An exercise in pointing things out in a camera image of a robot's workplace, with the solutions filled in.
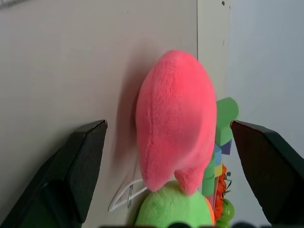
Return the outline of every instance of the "green plush toy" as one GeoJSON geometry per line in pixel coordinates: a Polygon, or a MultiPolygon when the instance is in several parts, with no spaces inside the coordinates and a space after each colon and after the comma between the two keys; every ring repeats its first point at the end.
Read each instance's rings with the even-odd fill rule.
{"type": "Polygon", "coordinates": [[[187,196],[178,182],[171,181],[145,199],[135,225],[164,228],[179,222],[192,228],[212,226],[214,214],[209,201],[202,194],[197,191],[187,196]]]}

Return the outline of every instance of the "pink plush toy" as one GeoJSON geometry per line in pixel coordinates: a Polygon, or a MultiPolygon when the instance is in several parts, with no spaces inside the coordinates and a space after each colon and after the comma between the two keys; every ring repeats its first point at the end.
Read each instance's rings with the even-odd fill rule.
{"type": "Polygon", "coordinates": [[[174,174],[186,194],[197,191],[213,152],[216,113],[213,85],[199,61],[184,51],[164,54],[136,106],[139,163],[150,190],[174,174]]]}

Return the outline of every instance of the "toy stack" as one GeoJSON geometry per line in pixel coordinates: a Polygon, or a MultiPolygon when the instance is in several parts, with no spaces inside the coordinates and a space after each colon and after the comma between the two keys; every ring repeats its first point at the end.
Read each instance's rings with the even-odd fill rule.
{"type": "Polygon", "coordinates": [[[205,169],[202,194],[214,206],[219,176],[223,172],[222,155],[230,155],[233,134],[230,123],[238,119],[238,105],[231,97],[217,101],[217,126],[212,159],[205,169]]]}

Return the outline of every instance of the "purple toy block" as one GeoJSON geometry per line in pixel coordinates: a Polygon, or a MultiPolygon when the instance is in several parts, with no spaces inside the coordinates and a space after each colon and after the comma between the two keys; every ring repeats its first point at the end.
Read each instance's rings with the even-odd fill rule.
{"type": "Polygon", "coordinates": [[[216,144],[214,144],[213,153],[215,156],[215,166],[218,166],[222,163],[222,150],[216,144]]]}
{"type": "Polygon", "coordinates": [[[230,155],[232,140],[230,140],[228,143],[220,146],[220,149],[222,150],[222,154],[230,155]]]}

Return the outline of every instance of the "wall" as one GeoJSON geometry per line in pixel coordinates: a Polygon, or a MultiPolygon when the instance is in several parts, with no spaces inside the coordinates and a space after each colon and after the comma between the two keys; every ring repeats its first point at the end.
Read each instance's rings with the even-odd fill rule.
{"type": "Polygon", "coordinates": [[[230,12],[231,0],[198,0],[198,59],[212,80],[217,99],[226,94],[230,12]]]}
{"type": "Polygon", "coordinates": [[[0,12],[0,223],[70,132],[99,119],[109,127],[84,227],[127,222],[126,207],[107,209],[136,166],[136,96],[165,51],[197,56],[196,12],[195,0],[30,0],[0,12]]]}
{"type": "MultiPolygon", "coordinates": [[[[240,120],[279,132],[302,157],[303,11],[302,0],[233,0],[226,88],[239,104],[240,120]]],[[[227,198],[236,208],[234,221],[266,224],[235,145],[225,163],[232,172],[227,198]]]]}

